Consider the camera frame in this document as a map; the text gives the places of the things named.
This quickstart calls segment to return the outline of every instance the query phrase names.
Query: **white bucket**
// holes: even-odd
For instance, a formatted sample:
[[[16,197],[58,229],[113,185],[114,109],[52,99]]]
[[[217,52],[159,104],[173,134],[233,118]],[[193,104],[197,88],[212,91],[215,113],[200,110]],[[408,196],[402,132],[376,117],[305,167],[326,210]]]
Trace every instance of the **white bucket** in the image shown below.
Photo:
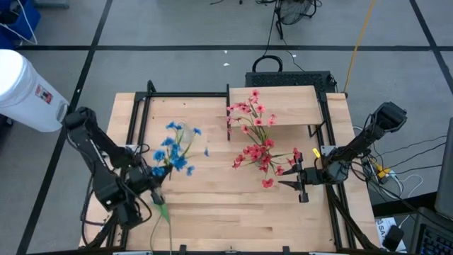
[[[68,101],[22,55],[0,50],[0,114],[40,132],[62,127]]]

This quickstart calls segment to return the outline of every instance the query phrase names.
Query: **wooden board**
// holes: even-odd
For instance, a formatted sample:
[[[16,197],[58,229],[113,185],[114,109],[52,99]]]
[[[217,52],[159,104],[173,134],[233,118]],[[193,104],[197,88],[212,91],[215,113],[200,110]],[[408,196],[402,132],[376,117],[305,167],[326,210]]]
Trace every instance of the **wooden board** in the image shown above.
[[[315,125],[321,124],[322,117],[319,110],[316,92],[313,86],[279,86],[262,88],[238,88],[229,89],[230,105],[246,102],[252,90],[260,92],[259,103],[265,106],[263,122],[266,124],[270,114],[277,116],[276,125]],[[233,118],[249,118],[239,110],[231,113]],[[240,122],[234,121],[231,127],[241,126]]]
[[[119,145],[125,143],[133,98],[133,93],[119,93],[115,99],[108,135]],[[175,172],[171,181],[164,182],[163,192],[171,214],[173,250],[177,250],[180,244],[186,244],[192,251],[224,251],[230,248],[281,251],[282,246],[289,246],[292,251],[334,251],[323,186],[307,186],[310,202],[301,204],[297,193],[291,188],[278,183],[272,188],[263,188],[260,183],[263,173],[254,165],[238,170],[231,168],[234,158],[249,141],[241,134],[233,135],[231,141],[227,141],[225,100],[152,99],[145,133],[145,142],[151,149],[158,149],[161,141],[172,135],[165,125],[174,120],[202,129],[202,136],[197,137],[191,147],[192,154],[201,154],[206,146],[211,153],[209,158],[190,158],[190,164],[196,166],[193,176]],[[329,94],[328,104],[336,141],[339,145],[347,144],[354,133],[344,95]],[[315,137],[309,138],[306,127],[290,125],[274,128],[274,153],[290,152],[293,147],[298,147],[304,153],[305,166],[312,166],[314,155],[311,149],[317,147],[317,143]],[[152,164],[152,153],[144,157]],[[294,177],[273,178],[290,180]],[[366,185],[350,175],[345,186],[351,215],[372,242],[378,244]],[[151,202],[149,192],[142,194],[142,197]],[[151,231],[158,215],[153,209],[150,221],[130,231],[128,249],[149,250]],[[99,204],[90,204],[89,220],[102,220],[106,216],[107,212]],[[160,221],[154,233],[155,250],[169,249],[168,230],[168,224]],[[87,238],[92,239],[98,231],[99,227],[88,226]]]

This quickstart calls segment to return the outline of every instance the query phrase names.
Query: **wooden table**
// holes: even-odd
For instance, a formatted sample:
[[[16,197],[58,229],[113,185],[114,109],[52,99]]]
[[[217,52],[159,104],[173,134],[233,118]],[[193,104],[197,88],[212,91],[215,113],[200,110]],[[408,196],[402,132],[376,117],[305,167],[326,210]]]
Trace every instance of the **wooden table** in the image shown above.
[[[133,100],[133,93],[116,95],[107,134],[118,145],[126,143]],[[171,214],[173,250],[186,244],[189,251],[225,251],[230,248],[282,251],[283,246],[289,246],[291,251],[335,251],[323,186],[307,186],[310,202],[299,203],[297,193],[287,186],[276,183],[272,188],[263,188],[263,173],[254,165],[238,170],[231,167],[249,140],[241,134],[234,134],[231,141],[227,141],[225,106],[225,98],[151,99],[144,139],[151,149],[158,149],[167,135],[173,135],[165,125],[174,120],[201,128],[203,134],[197,137],[190,151],[202,153],[208,146],[211,154],[209,158],[190,159],[190,164],[196,166],[191,177],[175,172],[171,181],[164,181],[163,193]],[[337,145],[346,145],[354,137],[354,132],[344,94],[328,94],[328,107]],[[137,121],[141,119],[141,112],[139,109]],[[297,147],[304,154],[304,165],[313,166],[315,156],[311,150],[318,145],[316,136],[309,137],[306,126],[277,126],[272,135],[276,141],[274,153],[288,153]],[[152,153],[144,154],[144,158],[152,165]],[[295,177],[273,178],[290,180]],[[350,174],[345,189],[350,214],[369,239],[379,246],[365,183]],[[146,202],[151,201],[149,192],[142,197]],[[102,221],[107,215],[92,197],[87,219]],[[128,250],[149,250],[151,231],[158,218],[159,213],[153,209],[150,221],[130,231]],[[346,247],[344,222],[339,214],[338,218],[343,246]],[[98,231],[99,227],[87,226],[87,239],[93,239]],[[169,249],[168,234],[168,224],[160,221],[154,234],[155,250]]]

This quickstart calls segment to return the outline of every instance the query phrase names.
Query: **black floor stripe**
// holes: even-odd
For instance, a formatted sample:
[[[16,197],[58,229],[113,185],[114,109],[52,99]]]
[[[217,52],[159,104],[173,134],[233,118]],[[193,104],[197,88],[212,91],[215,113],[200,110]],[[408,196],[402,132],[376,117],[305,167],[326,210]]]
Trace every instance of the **black floor stripe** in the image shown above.
[[[437,63],[439,64],[439,68],[442,71],[442,74],[444,75],[445,81],[447,81],[448,87],[450,88],[450,91],[453,93],[453,78],[452,74],[450,73],[450,70],[445,63],[444,57],[440,53],[440,49],[437,46],[436,42],[434,41],[434,37],[431,34],[430,29],[428,28],[428,25],[425,21],[425,18],[423,18],[423,14],[420,11],[420,8],[418,8],[417,2],[415,0],[409,0],[412,6],[413,11],[415,12],[415,15],[417,16],[418,22],[420,23],[420,26],[422,27],[422,30],[426,36],[426,39],[430,43],[430,46],[432,47],[432,52],[434,53],[434,56],[437,60]]]
[[[29,45],[18,50],[90,50],[91,46],[60,46],[60,45]],[[112,51],[202,51],[202,50],[265,50],[266,45],[98,45],[96,50]],[[306,51],[353,51],[354,46],[341,45],[270,45],[269,50],[306,50]],[[368,52],[424,52],[434,50],[431,46],[359,46],[359,51]],[[453,46],[445,46],[445,50],[453,50]]]
[[[84,67],[81,70],[79,80],[77,81],[76,88],[74,90],[74,95],[72,96],[70,108],[74,109],[79,102],[80,94],[85,84],[86,77],[88,75],[91,62],[93,60],[94,52],[96,51],[96,45],[99,43],[99,39],[101,38],[101,33],[105,25],[105,21],[107,20],[108,12],[110,11],[110,7],[112,6],[112,0],[107,0],[105,3],[104,11],[102,13],[101,19],[99,20],[98,27],[96,29],[96,33],[94,35],[93,41],[91,43],[91,48],[87,54]],[[27,225],[25,227],[24,233],[22,235],[21,243],[17,249],[16,254],[22,255],[26,254],[28,247],[30,246],[31,239],[33,237],[33,233],[36,228],[36,224],[38,223],[40,213],[42,207],[45,202],[45,198],[50,188],[50,184],[52,183],[53,176],[55,174],[55,169],[57,168],[59,157],[62,153],[63,146],[66,140],[66,135],[62,130],[58,136],[57,144],[55,145],[54,151],[52,153],[52,157],[50,158],[50,163],[47,167],[47,171],[44,175],[44,179],[42,180],[42,184],[40,190],[38,192],[38,196],[36,198],[35,204],[33,206],[32,212],[30,217],[28,218]]]

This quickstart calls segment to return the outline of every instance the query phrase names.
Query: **floor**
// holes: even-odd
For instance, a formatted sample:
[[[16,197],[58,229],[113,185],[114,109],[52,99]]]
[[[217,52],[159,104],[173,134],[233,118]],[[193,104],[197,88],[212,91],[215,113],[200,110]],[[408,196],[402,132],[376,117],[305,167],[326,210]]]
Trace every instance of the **floor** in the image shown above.
[[[323,0],[312,19],[284,26],[285,40],[295,61],[305,70],[329,70],[343,88],[353,45],[370,0]],[[117,92],[143,91],[152,79],[158,91],[223,91],[225,84],[244,86],[244,75],[263,54],[273,5],[226,0],[70,0],[69,9],[40,9],[38,46],[19,52],[73,106],[97,112],[99,125],[108,125]],[[377,0],[355,58],[348,87],[354,125],[382,102],[393,101],[408,111],[397,133],[376,143],[378,152],[444,135],[453,116],[453,2],[437,0]],[[271,45],[284,45],[276,31]],[[290,54],[271,47],[282,58],[284,71],[297,71]],[[275,71],[262,62],[259,71]],[[0,145],[0,247],[15,254],[43,179],[52,183],[28,246],[28,252],[74,249],[80,238],[79,214],[88,171],[59,133],[39,133],[16,123],[2,134]],[[384,156],[385,164],[400,162],[440,141]],[[395,167],[438,164],[443,147]],[[436,191],[440,169],[401,174],[423,178],[413,196]],[[404,182],[403,197],[420,181]],[[392,183],[386,187],[397,191]],[[370,191],[373,203],[382,199]],[[405,222],[406,244],[411,235]]]

